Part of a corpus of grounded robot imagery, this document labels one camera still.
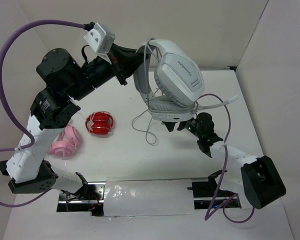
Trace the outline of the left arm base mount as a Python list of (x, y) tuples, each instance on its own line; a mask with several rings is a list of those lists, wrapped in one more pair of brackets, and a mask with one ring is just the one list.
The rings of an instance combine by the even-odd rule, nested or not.
[(105, 182), (88, 182), (76, 172), (82, 187), (75, 193), (61, 190), (56, 211), (58, 213), (89, 212), (94, 217), (104, 216)]

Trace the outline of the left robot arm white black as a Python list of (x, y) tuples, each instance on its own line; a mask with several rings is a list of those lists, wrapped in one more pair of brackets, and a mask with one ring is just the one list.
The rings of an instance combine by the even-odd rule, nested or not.
[(83, 196), (89, 191), (87, 180), (79, 172), (65, 172), (45, 160), (50, 145), (68, 125), (80, 107), (76, 104), (112, 78), (125, 85), (144, 62), (137, 49), (112, 45), (109, 61), (96, 57), (78, 65), (63, 48), (50, 50), (36, 67), (46, 87), (31, 107), (27, 131), (33, 144), (16, 151), (11, 159), (0, 162), (0, 171), (9, 176), (8, 186), (14, 194), (39, 194), (56, 189)]

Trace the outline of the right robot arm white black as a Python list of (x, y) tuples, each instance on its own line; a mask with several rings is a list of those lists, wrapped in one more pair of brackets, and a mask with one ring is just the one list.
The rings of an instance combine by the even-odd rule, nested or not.
[(188, 190), (193, 193), (196, 210), (219, 207), (260, 210), (287, 193), (273, 160), (266, 155), (250, 155), (227, 144), (216, 134), (210, 114), (200, 113), (181, 121), (177, 130), (187, 130), (194, 135), (198, 148), (209, 158), (227, 159), (225, 170), (211, 173), (206, 180), (192, 181)]

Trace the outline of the white grey headphones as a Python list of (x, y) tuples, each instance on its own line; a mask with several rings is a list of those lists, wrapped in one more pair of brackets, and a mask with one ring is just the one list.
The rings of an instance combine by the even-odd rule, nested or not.
[[(153, 72), (161, 96), (155, 96), (149, 83), (150, 58), (154, 50), (161, 53)], [(195, 113), (221, 105), (202, 106), (205, 83), (199, 66), (174, 42), (149, 38), (137, 53), (143, 53), (143, 63), (133, 74), (136, 90), (147, 106), (152, 119), (161, 122), (183, 122)]]

